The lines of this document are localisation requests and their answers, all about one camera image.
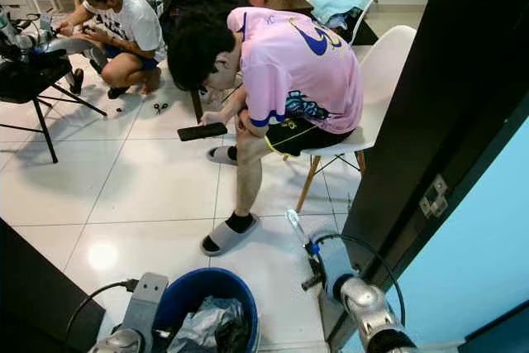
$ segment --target blue wall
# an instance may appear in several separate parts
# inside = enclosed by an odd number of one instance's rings
[[[399,283],[418,345],[462,341],[529,299],[528,120]],[[388,299],[399,313],[394,289]],[[362,351],[356,336],[344,351]]]

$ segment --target scissors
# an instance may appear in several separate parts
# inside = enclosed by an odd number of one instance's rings
[[[166,109],[168,106],[169,106],[168,103],[163,103],[162,106],[160,106],[159,103],[155,103],[153,108],[156,109],[158,111],[158,114],[160,115],[162,113],[162,110]]]

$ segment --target wooden chair leg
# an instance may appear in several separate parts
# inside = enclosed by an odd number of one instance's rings
[[[365,172],[365,157],[364,157],[364,151],[359,150],[356,152],[356,159],[358,160],[358,166],[360,167],[360,174],[364,175]]]
[[[303,207],[303,202],[305,201],[305,198],[307,197],[307,193],[309,188],[311,187],[312,180],[314,179],[314,175],[316,175],[317,165],[320,163],[321,156],[314,156],[314,159],[312,160],[311,169],[308,171],[307,180],[305,181],[305,186],[303,186],[303,191],[301,192],[301,196],[299,196],[298,205],[296,206],[296,212],[301,211],[301,207]]]

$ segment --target blue shorts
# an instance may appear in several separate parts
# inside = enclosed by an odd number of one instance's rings
[[[125,53],[125,51],[123,51],[122,49],[114,45],[105,45],[105,50],[107,51],[109,58],[114,58],[115,56],[121,53]],[[156,65],[158,64],[158,61],[155,60],[154,58],[145,58],[139,55],[136,55],[136,57],[140,59],[142,69],[147,69],[147,70],[154,69],[156,68]]]

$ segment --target young man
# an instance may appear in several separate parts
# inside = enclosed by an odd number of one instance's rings
[[[355,54],[338,35],[302,14],[241,7],[231,12],[227,27],[205,16],[183,17],[168,62],[181,88],[231,88],[242,72],[243,86],[230,102],[202,119],[226,124],[237,115],[236,147],[207,154],[211,161],[238,167],[236,209],[203,240],[206,255],[226,252],[257,223],[250,209],[263,156],[272,151],[299,156],[303,149],[335,145],[360,120]]]
[[[101,27],[85,28],[74,34],[74,27],[95,17]],[[76,36],[102,47],[112,58],[101,71],[114,99],[129,86],[143,83],[144,93],[151,93],[160,83],[156,66],[165,58],[162,30],[155,12],[146,0],[83,0],[59,25],[66,36]]]

